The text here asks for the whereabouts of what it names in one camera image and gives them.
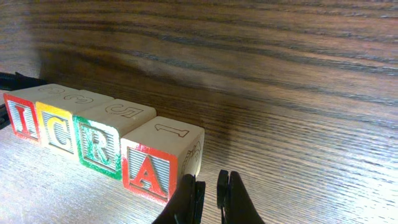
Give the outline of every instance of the alphabet block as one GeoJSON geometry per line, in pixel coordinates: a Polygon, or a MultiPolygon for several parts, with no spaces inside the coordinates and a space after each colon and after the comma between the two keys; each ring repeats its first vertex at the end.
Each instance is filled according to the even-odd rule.
{"type": "Polygon", "coordinates": [[[198,175],[205,130],[156,117],[121,139],[126,189],[165,205],[184,174],[198,175]]]}
{"type": "Polygon", "coordinates": [[[120,137],[155,117],[155,108],[126,100],[112,100],[73,115],[80,163],[120,180],[120,137]]]}
{"type": "Polygon", "coordinates": [[[40,144],[39,124],[35,109],[36,101],[71,91],[76,91],[76,89],[48,84],[5,93],[4,103],[14,134],[19,138],[40,144]]]}
{"type": "Polygon", "coordinates": [[[111,100],[110,96],[78,90],[36,102],[42,145],[78,160],[73,114],[111,100]]]}

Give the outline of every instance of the wood grain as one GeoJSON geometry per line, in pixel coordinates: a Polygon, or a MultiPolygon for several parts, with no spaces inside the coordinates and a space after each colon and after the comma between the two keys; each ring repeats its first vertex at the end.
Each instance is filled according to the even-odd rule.
{"type": "MultiPolygon", "coordinates": [[[[0,9],[2,71],[206,129],[203,223],[220,223],[220,169],[241,174],[267,223],[397,222],[396,2],[7,1],[0,9]]],[[[11,132],[0,134],[9,208],[0,222],[150,223],[161,211],[11,132]]]]}

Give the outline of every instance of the yellow-bordered block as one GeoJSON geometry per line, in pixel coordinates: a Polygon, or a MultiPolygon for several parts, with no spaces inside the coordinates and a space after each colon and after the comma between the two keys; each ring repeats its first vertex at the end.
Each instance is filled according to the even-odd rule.
{"type": "Polygon", "coordinates": [[[78,160],[73,114],[113,99],[99,93],[78,90],[36,102],[42,145],[78,160]]]}

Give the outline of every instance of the wooden table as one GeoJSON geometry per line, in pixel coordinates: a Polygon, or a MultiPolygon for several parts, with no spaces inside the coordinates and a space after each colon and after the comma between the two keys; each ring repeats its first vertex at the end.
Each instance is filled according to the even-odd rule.
{"type": "MultiPolygon", "coordinates": [[[[0,3],[0,67],[203,126],[267,223],[397,223],[397,4],[0,3]]],[[[0,131],[0,223],[150,223],[162,210],[0,131]]]]}

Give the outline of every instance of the row of blocks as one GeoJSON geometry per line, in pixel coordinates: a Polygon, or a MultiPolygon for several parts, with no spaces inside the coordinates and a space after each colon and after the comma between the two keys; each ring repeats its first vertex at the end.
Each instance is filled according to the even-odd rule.
{"type": "Polygon", "coordinates": [[[166,204],[198,175],[205,130],[149,106],[49,84],[4,94],[14,134],[62,153],[166,204]]]}

